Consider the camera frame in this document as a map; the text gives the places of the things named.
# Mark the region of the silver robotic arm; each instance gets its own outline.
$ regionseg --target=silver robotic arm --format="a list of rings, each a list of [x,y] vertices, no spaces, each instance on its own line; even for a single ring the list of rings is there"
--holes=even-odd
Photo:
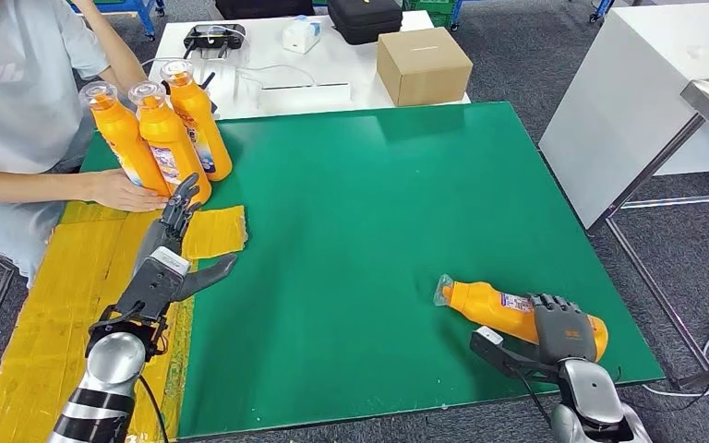
[[[189,204],[199,192],[197,179],[192,174],[175,190],[162,217],[146,232],[132,280],[121,298],[90,326],[85,374],[48,443],[123,443],[143,367],[166,352],[158,342],[167,329],[170,304],[229,275],[234,254],[221,256],[216,264],[198,272],[189,272],[191,264],[180,256],[191,216],[199,209],[199,204]]]
[[[558,443],[652,443],[640,417],[619,399],[610,374],[594,363],[585,313],[556,296],[536,295],[532,302],[536,358],[504,348],[504,339],[486,326],[472,333],[472,351],[507,377],[559,386],[561,403],[549,417]]]

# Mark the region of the black bag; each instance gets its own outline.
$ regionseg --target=black bag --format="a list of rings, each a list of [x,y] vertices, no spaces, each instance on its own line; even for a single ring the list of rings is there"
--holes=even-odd
[[[349,44],[375,42],[401,30],[403,12],[395,0],[328,0],[328,14]]]
[[[216,0],[216,8],[228,20],[314,15],[312,0]]]

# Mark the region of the carpet floor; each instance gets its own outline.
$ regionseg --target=carpet floor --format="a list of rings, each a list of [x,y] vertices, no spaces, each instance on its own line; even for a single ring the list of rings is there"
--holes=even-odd
[[[587,0],[467,2],[454,37],[475,65],[468,90],[472,100],[511,102],[531,138],[538,141],[599,30],[588,23],[591,11]],[[167,21],[203,19],[209,19],[206,2],[168,0],[167,16],[154,17],[154,24],[161,36]],[[140,60],[153,57],[158,43],[143,36],[137,20],[114,17],[112,22]],[[706,194],[709,174],[686,174],[656,177],[637,197]],[[615,220],[703,343],[709,333],[709,204],[623,210]],[[668,376],[696,372],[697,364],[615,237],[603,228],[591,243]],[[0,310],[0,358],[26,296],[24,283],[16,279]],[[666,382],[656,386],[670,389]],[[655,442],[709,442],[709,396],[673,411],[690,400],[658,396],[640,387],[619,393],[636,406]],[[556,401],[554,396],[542,399],[547,408]],[[521,399],[208,441],[549,443],[552,439],[532,402]]]

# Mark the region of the orange plastic bottle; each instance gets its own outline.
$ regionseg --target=orange plastic bottle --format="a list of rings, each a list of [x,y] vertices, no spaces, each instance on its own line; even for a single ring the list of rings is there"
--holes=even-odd
[[[139,135],[139,122],[118,100],[115,86],[94,81],[80,91],[80,99],[90,107],[96,127],[113,150],[129,180],[169,197],[159,166],[153,160],[148,143]]]
[[[129,91],[129,100],[139,107],[139,133],[148,142],[170,191],[174,192],[186,177],[197,173],[199,192],[191,201],[205,203],[210,198],[210,182],[186,127],[167,105],[165,97],[164,88],[151,81],[143,81]]]
[[[170,102],[186,125],[205,174],[214,182],[223,180],[232,171],[232,160],[213,120],[210,98],[194,81],[194,67],[187,60],[177,60],[162,66],[161,72],[170,85]]]
[[[436,305],[448,305],[483,326],[510,334],[533,344],[539,343],[534,323],[534,306],[526,297],[497,291],[488,283],[461,283],[444,274],[434,294]],[[588,316],[594,330],[596,361],[607,348],[607,327],[599,317]]]

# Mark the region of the yellow floor mat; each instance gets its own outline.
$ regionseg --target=yellow floor mat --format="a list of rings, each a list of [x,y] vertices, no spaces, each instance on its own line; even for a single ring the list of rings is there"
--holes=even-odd
[[[126,215],[91,204],[67,209],[2,358],[0,443],[40,442],[53,430],[82,376],[88,326],[126,288],[142,235],[160,214]],[[184,251],[184,256],[239,251],[245,241],[243,207],[202,211],[189,227],[184,242],[189,254]],[[165,332],[169,353],[154,357],[143,373],[171,437],[177,433],[183,399],[192,300],[171,307]],[[139,384],[136,395],[128,441],[160,441],[155,413]]]

